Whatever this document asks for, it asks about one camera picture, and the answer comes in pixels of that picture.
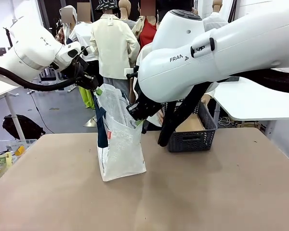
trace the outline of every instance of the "crate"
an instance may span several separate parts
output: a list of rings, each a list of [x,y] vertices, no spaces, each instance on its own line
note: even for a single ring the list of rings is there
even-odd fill
[[[19,157],[15,152],[19,147],[23,146],[25,151],[37,140],[13,140],[13,141],[0,141],[0,153],[9,150],[13,156],[13,162],[16,162]]]
[[[198,114],[205,131],[174,132],[168,143],[168,150],[171,153],[200,152],[211,149],[217,125],[214,123],[207,107],[199,103],[194,110]]]

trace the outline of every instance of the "black plastic basket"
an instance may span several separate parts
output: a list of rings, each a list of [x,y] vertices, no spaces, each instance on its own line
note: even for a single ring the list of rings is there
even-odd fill
[[[194,110],[198,114],[205,131],[174,132],[168,143],[171,153],[200,152],[210,150],[217,125],[214,123],[207,107],[199,103]]]

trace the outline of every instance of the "white headscarf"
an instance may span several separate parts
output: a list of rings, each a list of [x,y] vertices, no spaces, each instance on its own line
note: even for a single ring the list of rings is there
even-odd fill
[[[77,22],[76,9],[73,6],[71,6],[71,5],[68,5],[68,6],[64,7],[64,8],[72,8],[73,9],[73,16],[75,18],[76,25],[79,24],[79,22]],[[64,43],[66,44],[66,41],[67,41],[67,39],[68,39],[68,37],[69,37],[69,35],[71,33],[69,23],[63,23],[63,32],[64,32],[64,39],[65,39]]]

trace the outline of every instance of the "neon yellow pants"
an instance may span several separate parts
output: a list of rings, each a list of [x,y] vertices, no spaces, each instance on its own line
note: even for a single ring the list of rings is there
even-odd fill
[[[86,105],[86,108],[90,107],[90,108],[95,109],[94,101],[93,101],[93,97],[91,95],[91,92],[89,90],[82,88],[82,87],[79,87],[79,91],[80,91],[82,100]]]

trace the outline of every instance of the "patterned hat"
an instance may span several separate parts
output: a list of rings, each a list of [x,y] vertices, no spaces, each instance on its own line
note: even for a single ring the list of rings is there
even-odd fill
[[[112,10],[113,13],[119,13],[117,0],[98,0],[99,5],[96,7],[95,11],[98,13],[103,13],[103,10]]]

